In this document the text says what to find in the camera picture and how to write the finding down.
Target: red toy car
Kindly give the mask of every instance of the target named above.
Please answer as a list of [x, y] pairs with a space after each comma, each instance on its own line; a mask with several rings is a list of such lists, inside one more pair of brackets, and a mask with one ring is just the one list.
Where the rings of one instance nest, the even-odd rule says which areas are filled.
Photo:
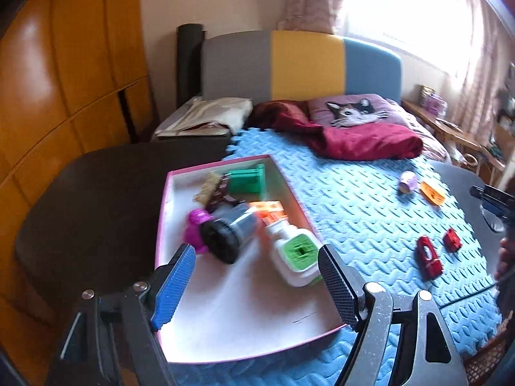
[[417, 240], [415, 255], [419, 262], [420, 271], [425, 278], [434, 280], [444, 272], [444, 266], [427, 235], [421, 236]]
[[444, 245], [449, 252], [455, 253], [462, 247], [462, 241], [452, 228], [447, 229], [444, 235]]

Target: orange toy piece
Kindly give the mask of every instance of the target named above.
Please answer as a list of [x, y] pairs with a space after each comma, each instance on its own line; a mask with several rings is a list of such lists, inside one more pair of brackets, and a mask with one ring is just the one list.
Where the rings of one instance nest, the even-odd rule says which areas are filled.
[[420, 191], [437, 206], [441, 206], [445, 202], [446, 195], [444, 190], [431, 179], [422, 180]]
[[266, 226], [288, 217], [284, 213], [281, 202], [251, 202], [250, 205], [257, 209], [259, 217]]

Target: blue headboard panel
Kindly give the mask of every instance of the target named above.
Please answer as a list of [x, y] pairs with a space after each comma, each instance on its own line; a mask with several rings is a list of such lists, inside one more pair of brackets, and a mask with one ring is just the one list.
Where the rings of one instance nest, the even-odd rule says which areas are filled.
[[401, 102], [402, 63], [398, 55], [349, 37], [345, 42], [346, 94], [378, 94]]

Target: white cloth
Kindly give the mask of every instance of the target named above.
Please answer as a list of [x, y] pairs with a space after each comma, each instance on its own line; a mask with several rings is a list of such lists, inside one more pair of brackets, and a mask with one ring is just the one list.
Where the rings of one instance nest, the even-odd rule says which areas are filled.
[[250, 99], [224, 97], [195, 101], [175, 123], [164, 130], [157, 130], [155, 134], [159, 137], [235, 134], [243, 127], [251, 111]]

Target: headboard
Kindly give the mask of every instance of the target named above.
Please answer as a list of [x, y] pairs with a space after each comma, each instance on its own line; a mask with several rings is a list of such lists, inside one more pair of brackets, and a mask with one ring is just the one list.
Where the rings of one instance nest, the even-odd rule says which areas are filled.
[[401, 81], [396, 54], [347, 37], [260, 30], [213, 37], [202, 47], [206, 100], [246, 97], [258, 104], [374, 93], [400, 103]]

